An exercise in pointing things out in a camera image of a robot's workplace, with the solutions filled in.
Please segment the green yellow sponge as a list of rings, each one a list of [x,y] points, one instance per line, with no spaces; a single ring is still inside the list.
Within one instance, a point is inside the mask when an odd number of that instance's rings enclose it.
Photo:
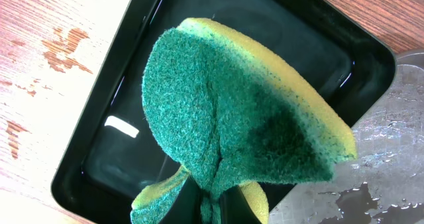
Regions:
[[[247,35],[187,18],[159,36],[142,77],[142,107],[178,171],[142,189],[133,223],[159,223],[193,180],[203,223],[221,223],[219,198],[239,188],[253,220],[267,223],[268,184],[332,180],[356,158],[350,127],[285,60]]]

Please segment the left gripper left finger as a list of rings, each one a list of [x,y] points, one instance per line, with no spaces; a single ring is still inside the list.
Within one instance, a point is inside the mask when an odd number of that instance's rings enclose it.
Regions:
[[[188,178],[160,224],[200,224],[201,200],[201,189],[193,178]]]

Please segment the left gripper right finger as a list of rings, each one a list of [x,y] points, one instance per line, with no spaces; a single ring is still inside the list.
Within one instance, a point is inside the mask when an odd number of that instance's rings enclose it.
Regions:
[[[219,206],[222,224],[260,224],[238,186],[221,194]]]

